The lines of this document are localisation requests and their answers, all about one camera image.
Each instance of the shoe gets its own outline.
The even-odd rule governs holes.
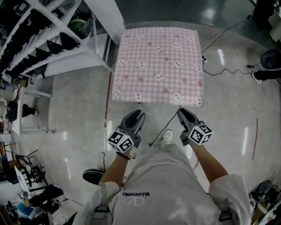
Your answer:
[[[262,84],[262,81],[261,81],[261,80],[258,80],[258,79],[255,78],[254,73],[252,73],[252,78],[253,78],[258,84]]]
[[[171,130],[166,130],[162,137],[162,142],[171,142],[173,138],[173,132]]]

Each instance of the concrete floor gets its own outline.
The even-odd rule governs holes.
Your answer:
[[[245,20],[255,9],[251,0],[116,0],[125,25],[139,22],[173,21],[228,29]],[[265,30],[250,19],[232,29],[266,48],[274,43]]]
[[[222,31],[183,22],[138,24],[139,27],[158,25],[198,30],[202,49]],[[225,65],[221,64],[218,49],[223,52]],[[250,71],[245,66],[257,64],[265,50],[260,44],[229,31],[204,53],[208,59],[204,68],[210,73],[221,72],[225,67],[248,73]],[[147,121],[141,132],[143,140],[139,149],[134,150],[139,152],[157,136],[178,109],[175,105],[139,105],[115,102],[110,98],[108,120],[105,121],[108,79],[109,72],[103,67],[96,67],[40,80],[37,89],[52,93],[53,97],[36,101],[28,99],[29,105],[39,108],[40,115],[28,116],[24,118],[24,123],[32,120],[40,126],[49,124],[49,128],[56,129],[57,133],[22,136],[13,134],[18,143],[18,151],[27,154],[38,149],[36,159],[46,167],[48,181],[58,183],[67,198],[81,204],[88,200],[94,189],[94,185],[83,180],[82,173],[90,168],[103,169],[102,152],[105,153],[105,165],[109,167],[116,154],[105,144],[105,139],[127,113],[141,109],[147,114]],[[258,85],[250,75],[239,72],[234,75],[224,72],[217,76],[204,73],[204,79],[204,106],[187,109],[214,130],[213,138],[205,145],[206,148],[230,174],[242,174],[249,191],[269,179],[274,171],[280,174],[280,87],[277,81]],[[257,146],[252,160],[257,119]],[[179,135],[183,128],[178,119],[175,118],[168,128],[174,132],[173,142],[187,152],[191,164],[195,165],[195,155],[182,147],[180,142]],[[248,136],[245,135],[245,130],[248,130]],[[134,161],[131,160],[126,174],[133,164]],[[200,164],[195,173],[208,191],[209,183]],[[281,181],[281,177],[276,175],[275,180]],[[65,218],[69,218],[79,207],[74,202],[63,202],[60,212]],[[64,221],[60,214],[57,214],[56,219]]]

